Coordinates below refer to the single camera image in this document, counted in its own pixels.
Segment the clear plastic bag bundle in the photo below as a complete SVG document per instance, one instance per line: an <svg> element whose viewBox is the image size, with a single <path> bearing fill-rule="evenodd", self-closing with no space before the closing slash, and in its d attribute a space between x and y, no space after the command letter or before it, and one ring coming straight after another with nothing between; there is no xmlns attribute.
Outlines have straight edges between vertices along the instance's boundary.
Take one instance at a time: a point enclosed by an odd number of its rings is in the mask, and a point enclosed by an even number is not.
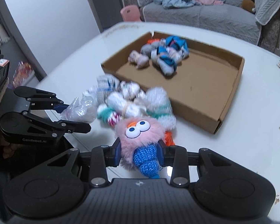
<svg viewBox="0 0 280 224"><path fill-rule="evenodd" d="M60 114L60 118L67 121L92 123L97 117L97 95L95 91L86 91L74 98L71 104Z"/></svg>

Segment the white teal-tie sock bundle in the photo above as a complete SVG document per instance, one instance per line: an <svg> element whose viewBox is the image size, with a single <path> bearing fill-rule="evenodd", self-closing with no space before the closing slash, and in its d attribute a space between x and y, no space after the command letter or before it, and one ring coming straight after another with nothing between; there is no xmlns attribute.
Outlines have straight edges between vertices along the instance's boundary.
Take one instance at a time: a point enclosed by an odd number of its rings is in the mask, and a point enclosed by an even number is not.
<svg viewBox="0 0 280 224"><path fill-rule="evenodd" d="M107 104L100 104L97 108L97 118L102 120L105 124L115 127L121 120L121 115L108 107Z"/></svg>

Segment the pink fluffy monster toy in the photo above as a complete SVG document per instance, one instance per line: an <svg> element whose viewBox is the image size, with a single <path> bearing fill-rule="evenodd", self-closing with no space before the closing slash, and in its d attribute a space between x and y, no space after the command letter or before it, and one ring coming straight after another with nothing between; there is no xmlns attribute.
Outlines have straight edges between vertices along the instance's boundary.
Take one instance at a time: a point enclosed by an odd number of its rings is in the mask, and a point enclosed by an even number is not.
<svg viewBox="0 0 280 224"><path fill-rule="evenodd" d="M115 126L121 143L121 165L138 170L147 178L159 178L157 144L164 139L165 129L155 118L131 117Z"/></svg>

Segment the bubble wrap teal-tie bundle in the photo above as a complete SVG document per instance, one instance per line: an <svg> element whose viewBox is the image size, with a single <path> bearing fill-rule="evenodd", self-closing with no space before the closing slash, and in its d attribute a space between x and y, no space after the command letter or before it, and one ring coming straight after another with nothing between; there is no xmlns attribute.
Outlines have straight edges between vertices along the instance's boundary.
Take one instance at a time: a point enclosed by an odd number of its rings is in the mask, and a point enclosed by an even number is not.
<svg viewBox="0 0 280 224"><path fill-rule="evenodd" d="M162 87L150 88L146 91L147 114L155 118L167 131L176 127L176 117L173 114L171 101Z"/></svg>

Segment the large white knit sock bundle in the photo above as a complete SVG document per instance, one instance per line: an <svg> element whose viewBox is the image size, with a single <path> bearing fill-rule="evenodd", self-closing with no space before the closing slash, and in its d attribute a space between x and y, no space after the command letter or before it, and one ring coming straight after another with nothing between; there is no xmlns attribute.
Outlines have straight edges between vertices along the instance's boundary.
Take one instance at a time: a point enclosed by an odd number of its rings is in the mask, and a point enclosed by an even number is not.
<svg viewBox="0 0 280 224"><path fill-rule="evenodd" d="M106 98L114 91L118 91L120 80L111 74L97 77L97 101L98 104L105 103Z"/></svg>

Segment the white ribbed sock bundle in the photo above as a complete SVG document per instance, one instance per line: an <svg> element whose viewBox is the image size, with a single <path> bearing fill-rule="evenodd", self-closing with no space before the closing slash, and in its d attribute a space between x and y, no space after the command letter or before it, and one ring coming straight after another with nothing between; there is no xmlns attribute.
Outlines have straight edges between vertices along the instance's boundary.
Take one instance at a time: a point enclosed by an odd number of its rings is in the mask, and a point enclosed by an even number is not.
<svg viewBox="0 0 280 224"><path fill-rule="evenodd" d="M134 102L125 100L123 95L118 92L110 93L105 102L110 108L112 108L124 118L146 115L145 108L135 104Z"/></svg>

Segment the white purple-band sock bundle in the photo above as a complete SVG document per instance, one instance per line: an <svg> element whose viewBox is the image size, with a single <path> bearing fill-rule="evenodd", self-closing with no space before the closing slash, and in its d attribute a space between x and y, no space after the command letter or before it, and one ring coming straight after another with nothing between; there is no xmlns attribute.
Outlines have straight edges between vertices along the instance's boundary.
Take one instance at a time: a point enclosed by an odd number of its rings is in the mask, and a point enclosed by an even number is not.
<svg viewBox="0 0 280 224"><path fill-rule="evenodd" d="M120 82L120 92L125 100L132 101L140 91L140 86L137 83L126 81Z"/></svg>

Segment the lilac sock bundle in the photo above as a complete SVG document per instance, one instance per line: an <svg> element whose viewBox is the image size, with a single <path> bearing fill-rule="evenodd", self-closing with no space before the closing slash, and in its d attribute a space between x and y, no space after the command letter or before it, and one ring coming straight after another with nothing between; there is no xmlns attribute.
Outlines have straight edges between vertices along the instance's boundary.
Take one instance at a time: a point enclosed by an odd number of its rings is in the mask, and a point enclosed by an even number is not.
<svg viewBox="0 0 280 224"><path fill-rule="evenodd" d="M134 64L136 69L144 69L149 66L149 57L133 50L128 56L128 62Z"/></svg>

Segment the pastel striped bundle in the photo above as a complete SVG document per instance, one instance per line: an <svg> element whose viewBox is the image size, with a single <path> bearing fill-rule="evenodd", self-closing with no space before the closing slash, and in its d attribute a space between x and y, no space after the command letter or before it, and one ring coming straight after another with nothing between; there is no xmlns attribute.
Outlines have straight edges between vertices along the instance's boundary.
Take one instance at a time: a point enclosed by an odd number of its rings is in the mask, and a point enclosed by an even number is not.
<svg viewBox="0 0 280 224"><path fill-rule="evenodd" d="M177 50L172 47L167 47L166 50L169 54L169 57L173 59L177 65L181 63L183 56Z"/></svg>

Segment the blue white sock bundle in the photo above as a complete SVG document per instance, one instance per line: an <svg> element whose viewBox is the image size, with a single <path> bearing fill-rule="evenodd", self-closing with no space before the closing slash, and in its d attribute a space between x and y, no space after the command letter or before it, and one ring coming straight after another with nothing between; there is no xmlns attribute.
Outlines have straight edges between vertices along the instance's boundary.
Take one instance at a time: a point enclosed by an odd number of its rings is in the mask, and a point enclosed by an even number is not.
<svg viewBox="0 0 280 224"><path fill-rule="evenodd" d="M165 39L167 47L175 49L183 59L189 56L188 44L185 39L172 35Z"/></svg>
<svg viewBox="0 0 280 224"><path fill-rule="evenodd" d="M177 64L175 60L169 56L167 49L163 46L159 46L151 51L151 60L166 77L170 77L176 72Z"/></svg>

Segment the grey sock bundle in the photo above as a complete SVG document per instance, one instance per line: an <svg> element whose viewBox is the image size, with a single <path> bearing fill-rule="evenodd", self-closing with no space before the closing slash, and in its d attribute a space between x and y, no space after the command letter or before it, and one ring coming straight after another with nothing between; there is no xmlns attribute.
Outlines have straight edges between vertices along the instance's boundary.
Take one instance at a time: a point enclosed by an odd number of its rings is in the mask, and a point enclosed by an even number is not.
<svg viewBox="0 0 280 224"><path fill-rule="evenodd" d="M161 46L160 41L155 41L153 43L147 43L141 47L140 53L146 55L149 58L151 57L151 52Z"/></svg>

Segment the orange plastic bundle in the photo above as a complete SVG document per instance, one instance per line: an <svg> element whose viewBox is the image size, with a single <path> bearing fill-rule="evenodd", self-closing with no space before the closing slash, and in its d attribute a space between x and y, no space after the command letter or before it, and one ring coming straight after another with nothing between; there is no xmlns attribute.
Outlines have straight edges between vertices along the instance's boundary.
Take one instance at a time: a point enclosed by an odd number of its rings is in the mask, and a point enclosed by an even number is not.
<svg viewBox="0 0 280 224"><path fill-rule="evenodd" d="M174 140L173 140L173 134L170 131L166 131L164 134L164 143L169 147L169 146L174 146Z"/></svg>
<svg viewBox="0 0 280 224"><path fill-rule="evenodd" d="M149 40L147 41L147 43L148 43L148 44L152 44L152 43L157 42L157 41L159 41L159 39L149 39Z"/></svg>

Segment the brown cardboard tray box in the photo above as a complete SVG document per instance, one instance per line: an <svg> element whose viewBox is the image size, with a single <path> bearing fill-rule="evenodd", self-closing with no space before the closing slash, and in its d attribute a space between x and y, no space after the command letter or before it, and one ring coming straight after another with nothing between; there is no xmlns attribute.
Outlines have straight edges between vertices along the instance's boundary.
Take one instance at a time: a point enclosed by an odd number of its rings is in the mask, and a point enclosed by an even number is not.
<svg viewBox="0 0 280 224"><path fill-rule="evenodd" d="M144 91L163 87L176 116L215 134L230 109L245 59L225 49L187 38L190 55L169 78L153 65L137 70L129 64L130 52L138 51L149 39L167 36L158 31L147 32L105 60L101 67L105 73L120 80L138 83Z"/></svg>

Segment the pink plastic child chair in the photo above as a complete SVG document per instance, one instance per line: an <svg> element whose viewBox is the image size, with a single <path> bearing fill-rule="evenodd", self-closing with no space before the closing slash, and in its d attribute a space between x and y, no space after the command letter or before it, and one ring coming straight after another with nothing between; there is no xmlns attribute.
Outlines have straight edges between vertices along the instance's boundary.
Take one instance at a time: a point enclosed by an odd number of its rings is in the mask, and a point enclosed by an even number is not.
<svg viewBox="0 0 280 224"><path fill-rule="evenodd" d="M141 22L141 14L138 6L128 5L120 10L123 21L125 22Z"/></svg>

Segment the grey sofa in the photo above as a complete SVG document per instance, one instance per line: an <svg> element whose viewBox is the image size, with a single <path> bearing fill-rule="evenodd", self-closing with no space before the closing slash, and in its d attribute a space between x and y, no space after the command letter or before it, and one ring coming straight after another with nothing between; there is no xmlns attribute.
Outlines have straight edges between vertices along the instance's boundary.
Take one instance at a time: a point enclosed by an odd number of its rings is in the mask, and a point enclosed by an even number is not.
<svg viewBox="0 0 280 224"><path fill-rule="evenodd" d="M226 34L260 46L270 52L280 49L280 10L262 26L241 8L243 0L225 0L223 5L165 9L153 0L122 0L124 6L136 5L145 22L160 22L198 27Z"/></svg>

